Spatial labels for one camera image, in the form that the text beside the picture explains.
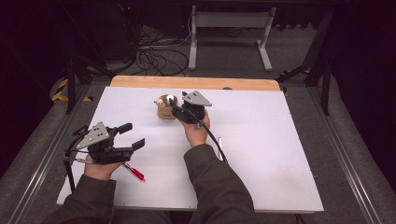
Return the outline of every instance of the yellow and black hazard tape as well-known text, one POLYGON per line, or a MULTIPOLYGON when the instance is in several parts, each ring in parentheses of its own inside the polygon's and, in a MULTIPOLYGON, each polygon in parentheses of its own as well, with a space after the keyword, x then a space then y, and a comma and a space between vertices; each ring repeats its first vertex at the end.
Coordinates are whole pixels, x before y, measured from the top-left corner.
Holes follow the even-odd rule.
MULTIPOLYGON (((52 96, 52 101, 69 101, 67 96, 62 96, 62 91, 67 84, 67 77, 64 77, 61 84, 59 84, 58 89, 56 90, 55 94, 52 96)), ((93 101, 93 96, 86 96, 84 97, 83 101, 93 101)))

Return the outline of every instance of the person's right hand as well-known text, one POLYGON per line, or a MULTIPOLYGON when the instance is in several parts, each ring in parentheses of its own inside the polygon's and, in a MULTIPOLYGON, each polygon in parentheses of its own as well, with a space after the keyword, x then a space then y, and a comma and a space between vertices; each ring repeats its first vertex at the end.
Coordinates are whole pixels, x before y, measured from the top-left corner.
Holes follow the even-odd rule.
MULTIPOLYGON (((180 123, 184 127, 187 140, 190 142, 191 147, 196 147, 201 144, 206 144, 207 131, 205 128, 197 128, 196 124, 188 124, 182 120, 180 123)), ((204 123, 207 128, 210 128, 210 119, 207 111, 205 110, 204 123)))

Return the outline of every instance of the pen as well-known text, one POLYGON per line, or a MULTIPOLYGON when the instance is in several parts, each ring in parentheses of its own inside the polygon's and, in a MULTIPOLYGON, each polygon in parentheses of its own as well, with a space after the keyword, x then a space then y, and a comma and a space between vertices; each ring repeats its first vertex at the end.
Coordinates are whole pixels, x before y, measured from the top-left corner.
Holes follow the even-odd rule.
POLYGON ((146 182, 145 176, 142 173, 138 172, 135 168, 131 167, 127 162, 123 163, 122 166, 131 171, 132 174, 134 174, 137 178, 146 182))
MULTIPOLYGON (((220 146, 220 149, 222 150, 222 139, 221 139, 221 137, 219 137, 219 146, 220 146)), ((219 151, 219 160, 221 160, 221 161, 223 160, 220 151, 219 151)))

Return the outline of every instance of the hand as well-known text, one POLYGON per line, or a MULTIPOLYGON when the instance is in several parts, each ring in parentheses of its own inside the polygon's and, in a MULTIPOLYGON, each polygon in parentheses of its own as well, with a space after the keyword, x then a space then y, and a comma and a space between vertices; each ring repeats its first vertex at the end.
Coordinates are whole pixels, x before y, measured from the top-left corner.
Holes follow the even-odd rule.
MULTIPOLYGON (((182 120, 180 123, 184 127, 187 140, 190 142, 191 147, 196 147, 201 144, 206 144, 207 131, 205 128, 197 128, 196 124, 188 124, 182 120)), ((204 123, 207 128, 210 128, 210 119, 207 111, 205 111, 204 123)))
MULTIPOLYGON (((87 161, 92 161, 90 155, 87 155, 87 161)), ((89 177, 108 181, 111 178, 111 175, 119 166, 121 166, 123 162, 117 163, 109 163, 109 164, 85 164, 84 175, 89 177)))

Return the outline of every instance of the wooden surface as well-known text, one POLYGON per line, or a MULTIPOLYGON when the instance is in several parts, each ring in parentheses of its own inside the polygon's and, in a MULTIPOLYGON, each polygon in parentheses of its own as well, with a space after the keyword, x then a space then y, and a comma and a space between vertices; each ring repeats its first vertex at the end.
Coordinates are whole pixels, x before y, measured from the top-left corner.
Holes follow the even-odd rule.
POLYGON ((279 84, 270 79, 217 78, 217 77, 139 77, 116 76, 111 87, 176 88, 239 91, 280 91, 279 84))

